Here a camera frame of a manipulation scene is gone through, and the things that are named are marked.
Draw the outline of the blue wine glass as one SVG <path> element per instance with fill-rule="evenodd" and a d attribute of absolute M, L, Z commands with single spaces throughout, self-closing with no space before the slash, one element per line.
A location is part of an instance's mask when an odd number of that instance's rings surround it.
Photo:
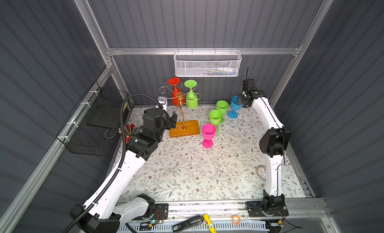
<path fill-rule="evenodd" d="M 230 119 L 236 119 L 238 117 L 238 111 L 242 108 L 242 105 L 238 103 L 238 96 L 234 96 L 231 100 L 231 111 L 228 112 Z"/>

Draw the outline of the pink wine glass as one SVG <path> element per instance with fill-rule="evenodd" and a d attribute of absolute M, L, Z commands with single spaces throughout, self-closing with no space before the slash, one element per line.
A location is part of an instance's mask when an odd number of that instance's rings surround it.
<path fill-rule="evenodd" d="M 216 127 L 213 124 L 205 124 L 202 127 L 203 142 L 202 146 L 204 148 L 212 148 L 214 145 L 213 138 L 216 135 Z"/>

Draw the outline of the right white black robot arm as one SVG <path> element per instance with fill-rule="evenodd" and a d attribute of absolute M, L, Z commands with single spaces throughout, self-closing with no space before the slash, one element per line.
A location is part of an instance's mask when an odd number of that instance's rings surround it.
<path fill-rule="evenodd" d="M 244 89 L 239 95 L 238 103 L 253 108 L 267 129 L 259 141 L 259 148 L 265 154 L 267 174 L 261 211 L 266 216 L 286 217 L 289 213 L 285 204 L 281 174 L 291 132 L 280 122 L 263 91 L 256 88 Z"/>

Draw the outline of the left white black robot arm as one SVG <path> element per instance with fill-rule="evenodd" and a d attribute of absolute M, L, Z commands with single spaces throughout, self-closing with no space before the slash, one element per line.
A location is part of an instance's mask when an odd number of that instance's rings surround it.
<path fill-rule="evenodd" d="M 177 114 L 168 115 L 161 108 L 146 109 L 140 132 L 129 140 L 123 139 L 123 152 L 96 192 L 82 205 L 74 205 L 70 211 L 73 221 L 64 229 L 78 226 L 86 233 L 115 233 L 122 224 L 152 214 L 154 200 L 144 194 L 135 200 L 116 206 L 116 203 L 136 172 L 158 148 L 165 130 L 176 127 Z"/>

